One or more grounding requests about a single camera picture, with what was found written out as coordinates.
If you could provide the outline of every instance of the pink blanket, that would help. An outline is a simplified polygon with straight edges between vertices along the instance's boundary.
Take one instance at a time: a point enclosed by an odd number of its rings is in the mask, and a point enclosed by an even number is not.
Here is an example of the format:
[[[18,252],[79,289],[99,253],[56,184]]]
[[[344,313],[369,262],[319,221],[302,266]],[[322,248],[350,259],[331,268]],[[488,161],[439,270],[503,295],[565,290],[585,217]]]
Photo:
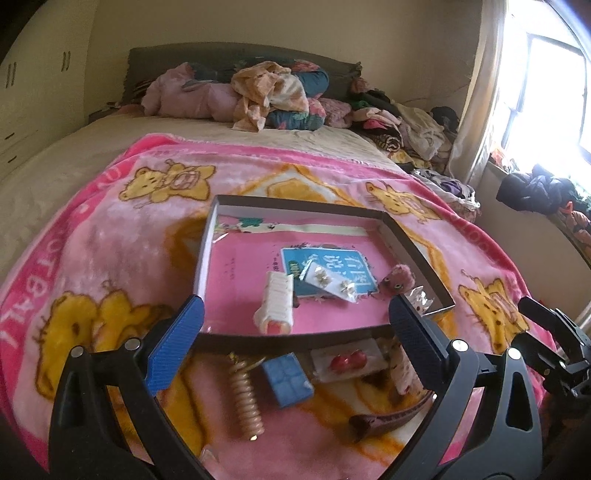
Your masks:
[[[47,464],[52,401],[69,350],[119,346],[143,335],[191,293],[204,219],[216,194],[283,197],[387,210],[424,252],[456,307],[439,319],[475,350],[502,352],[524,329],[552,345],[515,303],[517,269],[476,226],[405,174],[294,151],[194,142],[152,134],[82,188],[27,249],[0,291],[0,405],[35,458]],[[240,439],[224,359],[195,354],[160,400],[190,448],[213,445],[218,478],[374,479],[408,432],[353,444],[355,413],[389,413],[387,392],[360,380],[325,384],[310,401],[264,409],[266,432]],[[543,390],[532,378],[538,400]],[[134,452],[137,434],[112,395]],[[403,398],[402,403],[415,399]],[[448,455],[465,439],[473,398]]]

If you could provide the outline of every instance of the pink stuffed toy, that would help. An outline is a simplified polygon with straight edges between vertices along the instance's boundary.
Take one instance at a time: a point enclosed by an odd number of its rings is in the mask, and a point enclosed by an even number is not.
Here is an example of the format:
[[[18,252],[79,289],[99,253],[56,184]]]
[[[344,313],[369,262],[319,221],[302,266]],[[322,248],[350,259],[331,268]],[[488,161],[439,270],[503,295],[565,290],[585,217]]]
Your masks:
[[[400,295],[407,293],[414,287],[414,274],[408,265],[398,264],[380,282],[379,289],[388,295]]]

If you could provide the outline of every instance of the blue eraser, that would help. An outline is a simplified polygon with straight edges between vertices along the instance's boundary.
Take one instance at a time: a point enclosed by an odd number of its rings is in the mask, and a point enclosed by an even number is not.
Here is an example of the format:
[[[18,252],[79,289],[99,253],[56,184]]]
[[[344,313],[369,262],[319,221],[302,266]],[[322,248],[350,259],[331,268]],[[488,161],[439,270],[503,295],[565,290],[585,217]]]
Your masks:
[[[262,369],[280,408],[291,407],[314,396],[314,387],[293,353],[263,362]]]
[[[151,395],[170,386],[203,326],[204,317],[203,300],[192,295],[148,357],[145,383]]]

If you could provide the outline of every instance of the cabinet handle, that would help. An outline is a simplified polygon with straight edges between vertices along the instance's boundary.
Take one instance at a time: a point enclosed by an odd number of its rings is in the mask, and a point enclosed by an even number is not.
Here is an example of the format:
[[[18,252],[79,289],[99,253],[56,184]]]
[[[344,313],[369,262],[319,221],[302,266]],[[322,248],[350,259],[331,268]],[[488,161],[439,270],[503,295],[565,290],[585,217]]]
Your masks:
[[[6,88],[10,87],[10,72],[12,71],[12,63],[8,64],[8,73],[6,74]]]

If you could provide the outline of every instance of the pile of clothes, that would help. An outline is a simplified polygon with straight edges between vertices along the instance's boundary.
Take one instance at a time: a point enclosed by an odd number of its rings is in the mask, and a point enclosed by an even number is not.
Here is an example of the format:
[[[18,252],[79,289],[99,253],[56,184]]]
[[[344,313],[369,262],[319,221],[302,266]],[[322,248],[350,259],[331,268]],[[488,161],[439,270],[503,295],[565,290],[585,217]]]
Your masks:
[[[141,104],[145,115],[213,118],[258,132],[265,126],[316,130],[326,113],[317,98],[329,85],[328,73],[306,60],[246,59],[230,83],[216,72],[185,62],[153,81]]]
[[[480,215],[480,203],[476,201],[476,192],[469,185],[424,168],[413,169],[410,174],[435,192],[464,220],[474,223]]]
[[[449,107],[430,113],[393,102],[362,77],[353,80],[349,102],[324,100],[324,124],[350,128],[372,140],[392,161],[442,173],[457,137],[459,118]]]
[[[226,73],[220,76],[189,62],[168,70],[151,82],[141,98],[145,115],[213,118],[252,132],[264,127],[350,128],[375,142],[396,163],[439,172],[445,168],[452,149],[450,136],[458,124],[448,107],[429,114],[394,103],[362,77],[352,80],[348,103],[324,98],[329,74],[307,60],[250,57]]]
[[[561,229],[591,264],[591,205],[571,180],[555,177],[536,165],[531,173],[507,175],[496,199],[518,212],[556,214]]]

